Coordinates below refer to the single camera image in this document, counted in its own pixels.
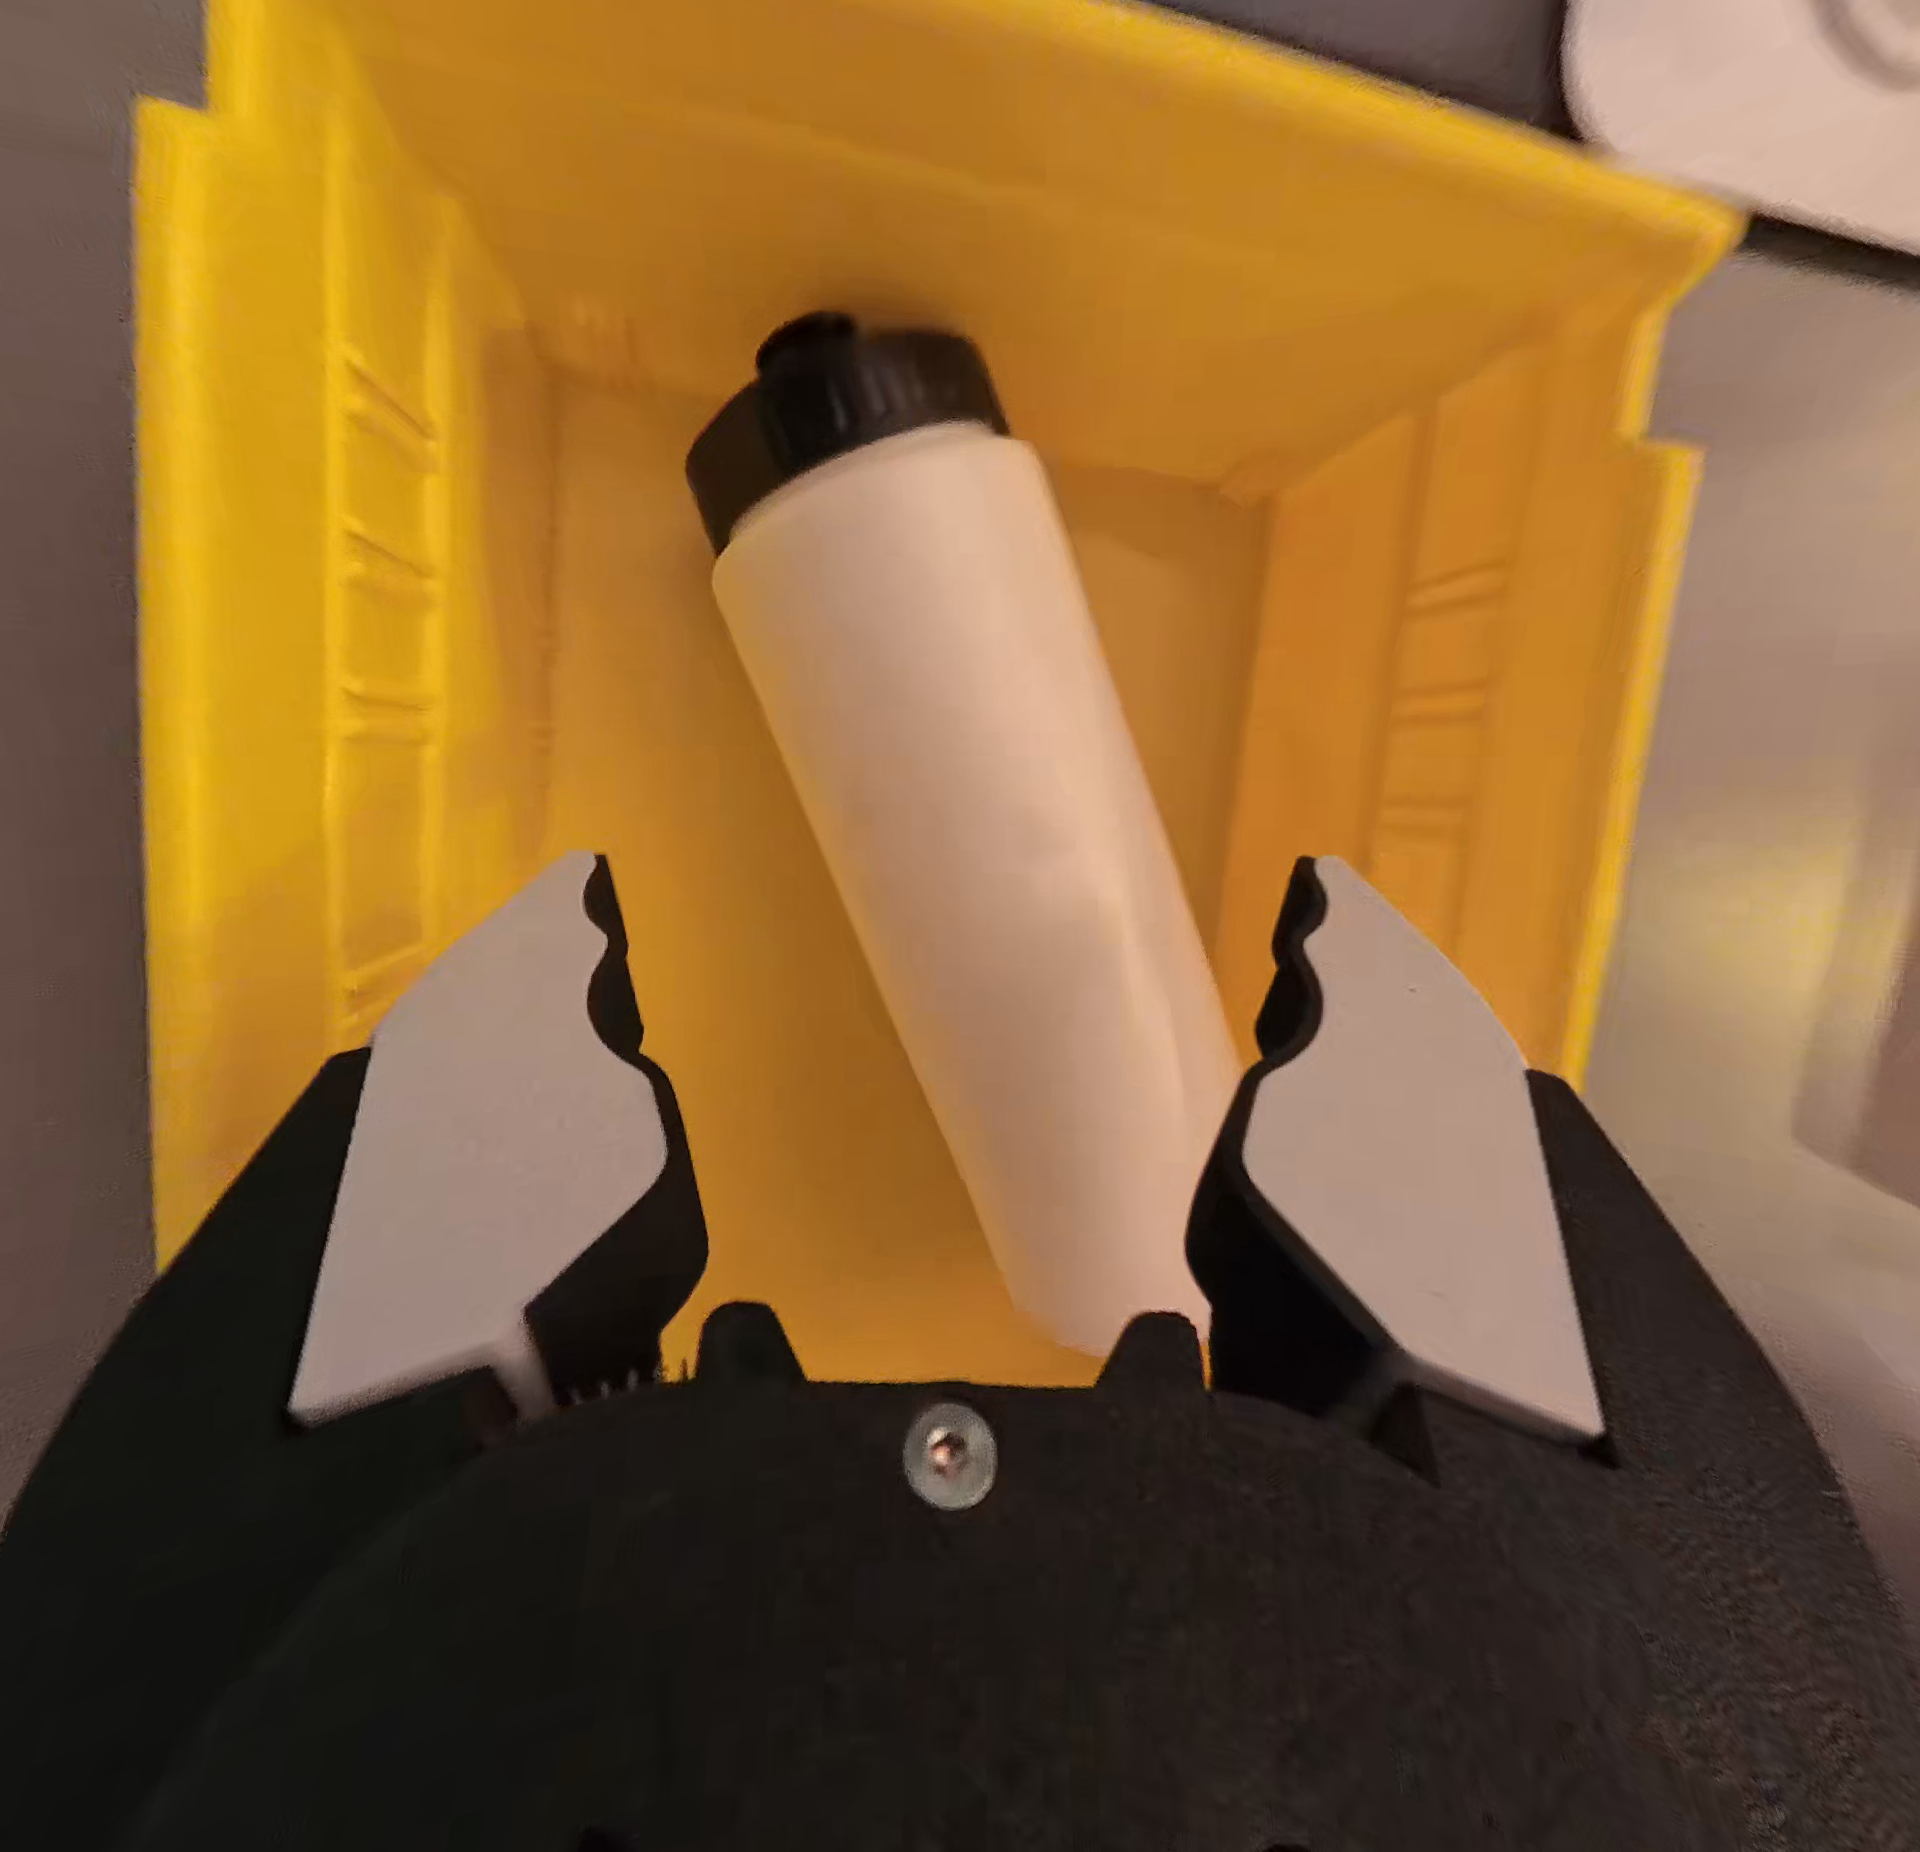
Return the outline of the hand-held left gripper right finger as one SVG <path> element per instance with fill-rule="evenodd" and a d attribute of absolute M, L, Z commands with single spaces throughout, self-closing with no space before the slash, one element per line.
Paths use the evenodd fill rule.
<path fill-rule="evenodd" d="M 1213 1390 L 1352 1425 L 1412 1390 L 1599 1443 L 1527 1065 L 1473 984 L 1304 855 L 1255 1038 L 1189 1213 Z"/>

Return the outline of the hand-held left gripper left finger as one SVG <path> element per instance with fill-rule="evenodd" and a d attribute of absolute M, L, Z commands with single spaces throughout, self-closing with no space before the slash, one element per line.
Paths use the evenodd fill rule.
<path fill-rule="evenodd" d="M 290 1415 L 311 1426 L 470 1371 L 523 1415 L 652 1384 L 706 1268 L 613 870 L 574 851 L 377 1025 Z"/>

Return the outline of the white plastic bottle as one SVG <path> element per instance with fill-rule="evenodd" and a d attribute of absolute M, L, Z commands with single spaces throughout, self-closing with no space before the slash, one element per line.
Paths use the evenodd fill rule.
<path fill-rule="evenodd" d="M 856 447 L 711 592 L 1013 1305 L 1086 1356 L 1141 1313 L 1204 1332 L 1240 1062 L 1037 452 Z"/>

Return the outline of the black bottle lid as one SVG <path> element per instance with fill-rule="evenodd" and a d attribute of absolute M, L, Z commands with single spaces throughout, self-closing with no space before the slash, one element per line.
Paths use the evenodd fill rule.
<path fill-rule="evenodd" d="M 765 338 L 756 376 L 690 441 L 685 480 L 711 551 L 768 499 L 850 452 L 944 425 L 1011 435 L 980 351 L 948 329 L 816 312 Z"/>

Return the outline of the yellow plastic bin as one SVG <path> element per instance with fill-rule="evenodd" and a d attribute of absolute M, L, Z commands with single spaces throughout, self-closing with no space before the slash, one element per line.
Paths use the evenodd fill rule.
<path fill-rule="evenodd" d="M 1125 0 L 208 0 L 137 110 L 156 1263 L 326 1057 L 611 861 L 706 1313 L 1082 1384 L 1009 1303 L 709 592 L 685 447 L 811 309 L 975 338 L 1239 1053 L 1352 863 L 1581 1085 L 1730 209 Z"/>

